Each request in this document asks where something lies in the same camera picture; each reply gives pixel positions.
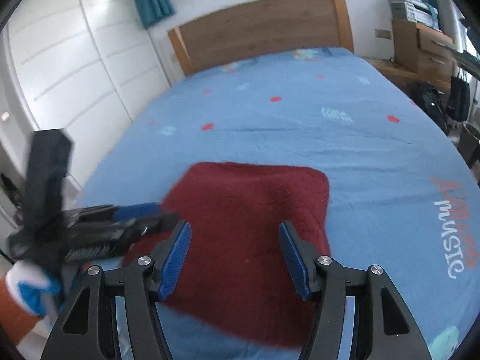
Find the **electrical outlet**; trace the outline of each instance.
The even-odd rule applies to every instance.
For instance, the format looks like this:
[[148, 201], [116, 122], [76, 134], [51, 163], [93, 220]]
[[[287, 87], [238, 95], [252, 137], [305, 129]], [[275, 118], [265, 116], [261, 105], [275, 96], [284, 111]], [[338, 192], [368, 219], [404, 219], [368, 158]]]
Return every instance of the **electrical outlet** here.
[[375, 30], [375, 36], [377, 38], [392, 39], [392, 32], [388, 30]]

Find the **wooden headboard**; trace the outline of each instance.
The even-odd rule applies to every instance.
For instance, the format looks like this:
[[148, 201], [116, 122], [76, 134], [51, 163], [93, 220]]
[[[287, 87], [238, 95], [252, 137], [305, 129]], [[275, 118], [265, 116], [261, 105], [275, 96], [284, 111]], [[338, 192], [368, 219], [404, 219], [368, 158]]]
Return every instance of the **wooden headboard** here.
[[186, 76], [230, 62], [308, 47], [353, 52], [345, 0], [258, 0], [169, 31]]

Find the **orange sleeve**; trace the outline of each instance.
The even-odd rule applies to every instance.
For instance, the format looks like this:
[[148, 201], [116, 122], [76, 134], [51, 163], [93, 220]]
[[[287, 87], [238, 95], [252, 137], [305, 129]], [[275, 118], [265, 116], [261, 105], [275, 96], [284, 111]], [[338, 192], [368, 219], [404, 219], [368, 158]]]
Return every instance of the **orange sleeve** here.
[[0, 304], [0, 325], [10, 340], [18, 345], [41, 318], [28, 314], [15, 303], [7, 290], [5, 278], [0, 280]]

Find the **bed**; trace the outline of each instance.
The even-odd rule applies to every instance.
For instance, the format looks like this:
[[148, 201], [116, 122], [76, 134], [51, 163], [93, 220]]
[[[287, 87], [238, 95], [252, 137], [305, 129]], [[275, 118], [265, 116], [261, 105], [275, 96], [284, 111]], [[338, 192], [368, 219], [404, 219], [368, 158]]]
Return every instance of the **bed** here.
[[[126, 131], [85, 186], [82, 205], [161, 201], [201, 161], [318, 169], [330, 183], [332, 257], [359, 269], [381, 264], [433, 360], [448, 359], [480, 311], [480, 190], [436, 125], [353, 54], [345, 0], [250, 2], [169, 36], [187, 78]], [[346, 309], [342, 360], [353, 303]], [[175, 359], [297, 359], [300, 352], [158, 311]], [[117, 313], [128, 358], [122, 307]]]

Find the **white wardrobe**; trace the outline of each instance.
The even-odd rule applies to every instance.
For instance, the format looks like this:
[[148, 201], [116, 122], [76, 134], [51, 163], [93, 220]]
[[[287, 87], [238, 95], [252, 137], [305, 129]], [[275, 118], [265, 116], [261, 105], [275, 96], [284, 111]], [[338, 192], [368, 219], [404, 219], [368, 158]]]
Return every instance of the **white wardrobe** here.
[[80, 187], [169, 88], [134, 0], [23, 0], [6, 38], [25, 112], [36, 130], [66, 129]]

